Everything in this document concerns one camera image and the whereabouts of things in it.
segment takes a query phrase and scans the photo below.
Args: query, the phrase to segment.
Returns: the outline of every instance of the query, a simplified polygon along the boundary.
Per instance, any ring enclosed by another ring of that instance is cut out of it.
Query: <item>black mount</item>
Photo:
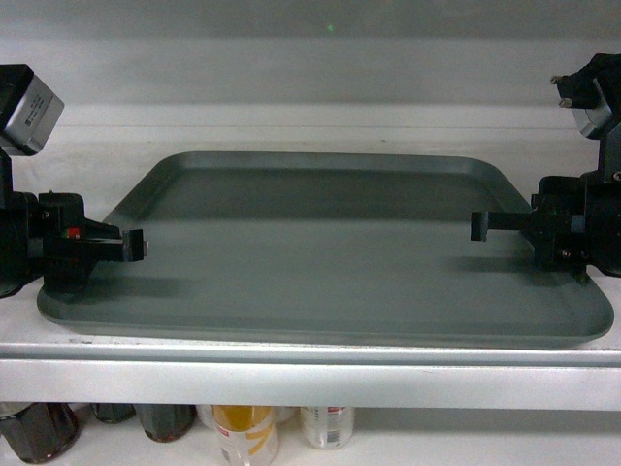
[[[82,197],[13,191],[11,158],[0,149],[0,297],[39,277],[50,291],[81,290],[100,260],[133,262],[146,253],[143,230],[84,217]]]
[[[592,264],[621,277],[621,54],[597,54],[577,73],[551,82],[580,132],[600,141],[598,169],[541,179],[529,214],[474,212],[471,239],[486,241],[488,230],[519,230],[542,269],[583,278]]]

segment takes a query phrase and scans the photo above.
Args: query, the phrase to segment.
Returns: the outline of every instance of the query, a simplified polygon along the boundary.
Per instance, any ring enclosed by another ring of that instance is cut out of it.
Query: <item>metal shelf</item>
[[[94,147],[77,145],[71,139],[76,128],[58,129],[59,140],[50,141],[45,154],[25,163],[18,161],[16,188],[81,192],[92,210],[87,213],[95,218],[108,212],[157,160],[173,151],[238,150],[248,145],[203,141]],[[545,174],[586,171],[593,163],[594,157],[584,152],[596,148],[588,142],[584,145],[579,136],[552,146],[546,141],[481,144],[471,150],[497,165],[524,195]],[[258,150],[339,151],[346,145],[273,142],[254,146]],[[425,147],[426,143],[410,141],[381,148],[361,144],[357,149],[417,153]],[[542,147],[549,149],[545,158],[538,156]],[[444,143],[441,150],[464,152],[454,141]],[[132,154],[136,156],[128,163]],[[538,165],[528,164],[533,160]],[[559,160],[564,160],[561,168]],[[101,177],[102,171],[114,177],[114,191],[110,191],[111,178]],[[619,310],[618,282],[593,275],[615,311]],[[602,338],[562,350],[310,348],[88,336],[40,316],[35,301],[39,286],[32,283],[18,296],[0,302],[3,400],[621,410],[618,323]],[[327,354],[325,364],[305,363],[313,351]],[[287,363],[278,359],[283,352],[299,357]],[[244,363],[236,362],[240,356]]]

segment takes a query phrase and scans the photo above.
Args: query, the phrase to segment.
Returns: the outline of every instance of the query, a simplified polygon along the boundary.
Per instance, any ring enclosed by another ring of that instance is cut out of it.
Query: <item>bottle label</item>
[[[347,442],[353,429],[353,408],[304,407],[303,429],[310,443],[320,449],[333,449]]]
[[[267,416],[243,432],[216,426],[224,459],[231,466],[267,466],[278,448],[274,417]]]

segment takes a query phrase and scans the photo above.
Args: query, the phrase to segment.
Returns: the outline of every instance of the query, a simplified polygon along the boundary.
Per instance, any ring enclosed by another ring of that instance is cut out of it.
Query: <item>brown bottle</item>
[[[124,403],[91,403],[90,409],[102,422],[118,424],[136,415],[134,405]]]
[[[69,449],[79,429],[66,403],[0,402],[0,432],[19,459],[41,464]]]
[[[147,437],[154,442],[173,442],[182,437],[196,417],[194,405],[134,405]]]

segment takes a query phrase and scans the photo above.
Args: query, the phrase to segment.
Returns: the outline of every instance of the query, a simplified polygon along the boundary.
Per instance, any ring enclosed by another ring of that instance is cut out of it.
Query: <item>tray rim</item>
[[[210,166],[206,167],[204,160],[208,156],[210,159]],[[438,171],[434,167],[441,161],[442,166],[449,166],[451,170]],[[354,170],[354,171],[379,171],[379,172],[410,172],[421,173],[420,163],[427,170],[422,173],[443,173],[443,174],[459,174],[459,175],[471,175],[473,178],[482,182],[492,193],[495,199],[499,202],[499,205],[504,210],[512,210],[516,212],[530,212],[530,206],[526,200],[515,189],[510,180],[494,165],[477,160],[472,157],[461,156],[438,156],[438,155],[392,155],[392,154],[365,154],[365,153],[332,153],[332,152],[274,152],[274,151],[188,151],[180,152],[170,155],[161,161],[159,161],[147,174],[139,181],[139,183],[119,202],[119,204],[111,211],[106,217],[105,221],[110,223],[120,223],[123,225],[131,224],[136,218],[142,216],[142,213],[134,214],[137,212],[134,209],[134,199],[138,198],[143,201],[145,199],[157,196],[161,189],[164,189],[168,183],[170,183],[175,176],[178,175],[183,169],[306,169],[306,170]],[[607,322],[599,332],[591,333],[588,335],[571,335],[571,336],[539,336],[539,335],[445,335],[445,334],[423,334],[420,338],[416,338],[420,342],[420,345],[404,346],[404,348],[437,348],[451,347],[451,345],[439,345],[438,342],[458,343],[453,345],[455,348],[481,348],[483,342],[489,341],[494,343],[493,348],[508,348],[508,349],[557,349],[567,346],[573,346],[580,343],[585,343],[603,336],[611,328],[614,322],[614,311],[609,299],[599,289],[599,287],[591,281],[592,286],[596,288],[596,291],[601,293],[605,302],[607,303]],[[182,326],[175,327],[174,329],[165,327],[154,327],[152,325],[131,325],[123,329],[121,325],[109,323],[109,322],[96,322],[96,327],[93,326],[92,320],[66,320],[51,314],[51,307],[53,302],[57,298],[53,293],[47,293],[41,289],[38,298],[37,305],[41,314],[49,321],[72,328],[78,332],[84,331],[84,333],[95,335],[119,335],[119,336],[134,336],[134,337],[154,337],[154,338],[181,338],[181,339],[200,339],[205,340],[206,335],[210,334],[210,331],[198,330],[191,331],[191,329],[184,328]],[[278,334],[270,334],[266,331],[258,331],[257,334],[263,336],[258,341],[265,341],[266,338],[272,338],[270,340],[274,343],[290,343],[296,344],[295,340],[285,339],[279,341]],[[360,345],[356,343],[364,334],[358,335],[353,343],[354,346]],[[256,338],[250,340],[244,340],[240,338],[217,338],[218,341],[257,341]],[[514,341],[518,340],[520,345],[516,346]],[[371,338],[369,343],[362,346],[390,346],[398,347],[391,343],[390,337],[378,337]]]

